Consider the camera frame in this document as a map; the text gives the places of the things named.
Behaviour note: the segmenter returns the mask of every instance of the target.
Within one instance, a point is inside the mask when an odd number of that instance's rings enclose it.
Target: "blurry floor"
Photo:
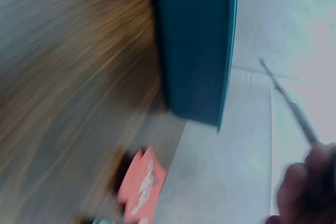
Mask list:
[[[166,113],[150,0],[0,0],[0,223],[121,216],[121,154],[166,168],[185,121]]]
[[[188,122],[155,223],[262,223],[277,212],[283,172],[309,146],[269,68],[325,143],[334,139],[336,0],[238,0],[233,69],[222,129]]]

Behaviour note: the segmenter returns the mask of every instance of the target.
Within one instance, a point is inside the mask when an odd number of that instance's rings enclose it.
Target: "dark object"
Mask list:
[[[117,168],[117,171],[111,181],[111,189],[112,192],[118,194],[119,188],[121,186],[122,181],[126,175],[128,168],[130,167],[132,160],[135,154],[131,154],[130,152],[126,152],[120,161],[120,164]]]
[[[300,110],[296,103],[293,103],[287,95],[284,88],[277,82],[273,73],[267,68],[264,60],[260,60],[267,75],[272,79],[275,88],[282,94],[286,103],[290,107],[294,117],[299,123],[307,141],[310,145],[319,143],[316,134],[314,133],[310,123],[308,122],[304,113]],[[335,164],[336,164],[336,147],[331,148],[331,158],[328,168],[321,179],[315,180],[309,178],[309,185],[306,194],[306,202],[309,210],[315,213],[320,213],[329,207],[336,207],[336,194],[335,194]]]
[[[165,96],[177,115],[221,126],[237,0],[153,0]]]
[[[116,222],[114,220],[108,219],[85,219],[80,222],[80,224],[120,224],[120,222]]]

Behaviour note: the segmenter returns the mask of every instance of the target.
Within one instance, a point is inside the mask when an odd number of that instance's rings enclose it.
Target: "blue folder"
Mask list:
[[[237,0],[154,0],[168,106],[220,129],[235,37]]]

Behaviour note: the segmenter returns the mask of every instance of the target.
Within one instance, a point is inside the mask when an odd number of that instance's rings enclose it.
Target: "white surface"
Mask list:
[[[269,214],[270,88],[231,82],[222,129],[188,122],[154,223],[262,223]]]
[[[263,57],[278,74],[333,81],[336,0],[238,0],[233,65],[262,71]]]
[[[272,180],[270,214],[278,215],[277,190],[286,168],[305,160],[309,145],[282,96],[272,91]]]

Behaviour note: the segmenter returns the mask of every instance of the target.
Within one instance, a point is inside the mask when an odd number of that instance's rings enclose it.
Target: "finger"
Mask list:
[[[300,215],[303,208],[301,200],[306,189],[307,175],[307,168],[304,164],[293,164],[288,167],[278,191],[281,222],[293,222]]]
[[[323,174],[328,168],[330,160],[330,150],[327,146],[316,144],[305,160],[305,164],[310,173],[314,176]]]
[[[280,217],[273,215],[269,218],[267,218],[265,224],[280,224]]]

